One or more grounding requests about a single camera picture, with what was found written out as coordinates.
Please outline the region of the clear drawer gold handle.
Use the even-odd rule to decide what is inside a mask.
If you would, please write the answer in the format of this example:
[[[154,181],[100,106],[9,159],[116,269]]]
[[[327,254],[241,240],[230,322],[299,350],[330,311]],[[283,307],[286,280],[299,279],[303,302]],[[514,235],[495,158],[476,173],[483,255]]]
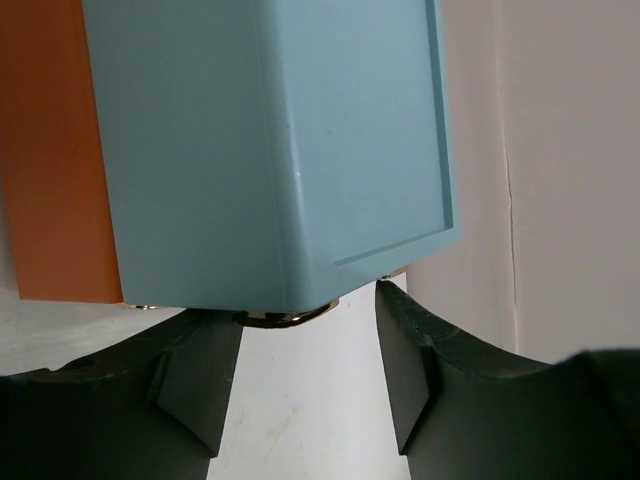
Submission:
[[[349,265],[292,269],[279,273],[246,272],[232,275],[234,310],[238,323],[258,329],[287,329],[307,323],[335,309],[340,299],[377,281],[406,273],[402,265],[387,272],[359,270]]]

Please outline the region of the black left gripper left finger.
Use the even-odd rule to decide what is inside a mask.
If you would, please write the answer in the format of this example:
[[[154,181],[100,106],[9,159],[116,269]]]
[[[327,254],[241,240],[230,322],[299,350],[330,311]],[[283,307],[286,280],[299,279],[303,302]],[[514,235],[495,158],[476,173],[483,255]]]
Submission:
[[[243,329],[186,310],[58,370],[1,380],[5,479],[203,479]]]

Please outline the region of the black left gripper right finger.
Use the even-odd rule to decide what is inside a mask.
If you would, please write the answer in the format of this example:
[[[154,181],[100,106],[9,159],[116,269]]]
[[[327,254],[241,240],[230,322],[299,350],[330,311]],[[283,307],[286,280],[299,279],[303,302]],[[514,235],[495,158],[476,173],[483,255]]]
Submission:
[[[489,344],[390,281],[376,323],[399,453],[414,479],[635,479],[639,353],[555,364]]]

